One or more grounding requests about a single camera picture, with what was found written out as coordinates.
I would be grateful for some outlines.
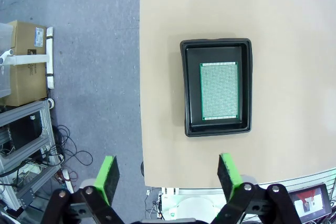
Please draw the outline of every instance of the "white bracket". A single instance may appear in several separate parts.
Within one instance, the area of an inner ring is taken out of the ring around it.
[[[166,195],[178,195],[180,193],[180,189],[172,187],[162,187],[161,192],[162,194]]]

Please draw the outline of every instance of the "beige table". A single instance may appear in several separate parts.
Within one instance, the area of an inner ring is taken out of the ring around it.
[[[186,137],[180,41],[245,37],[252,131]],[[271,182],[335,167],[336,0],[141,0],[145,183],[216,187],[218,154]]]

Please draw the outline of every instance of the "gray floor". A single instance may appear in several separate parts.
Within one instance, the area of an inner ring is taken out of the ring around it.
[[[139,0],[0,0],[0,22],[16,19],[55,29],[57,122],[94,156],[90,167],[68,162],[77,185],[96,177],[105,155],[117,155],[112,206],[126,223],[143,218]]]

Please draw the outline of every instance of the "black tray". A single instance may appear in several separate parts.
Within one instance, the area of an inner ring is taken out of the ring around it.
[[[249,39],[195,39],[180,44],[185,98],[185,134],[211,136],[251,130],[252,47]],[[238,62],[239,115],[202,120],[200,63]]]

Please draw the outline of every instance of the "white label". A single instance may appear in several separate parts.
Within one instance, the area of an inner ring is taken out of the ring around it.
[[[35,47],[42,47],[43,46],[43,29],[42,28],[35,28]]]

